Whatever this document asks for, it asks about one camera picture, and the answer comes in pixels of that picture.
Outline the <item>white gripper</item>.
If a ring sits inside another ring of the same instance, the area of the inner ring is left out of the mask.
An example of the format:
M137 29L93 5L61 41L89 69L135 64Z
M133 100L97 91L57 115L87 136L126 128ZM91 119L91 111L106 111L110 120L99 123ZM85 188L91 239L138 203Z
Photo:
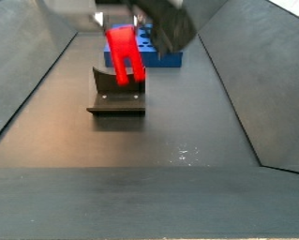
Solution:
M94 0L35 0L35 3L43 11L47 26L53 30L95 32L98 30L97 24L102 30L106 30L105 13L95 12ZM142 20L142 15L134 15L135 31L142 25Z

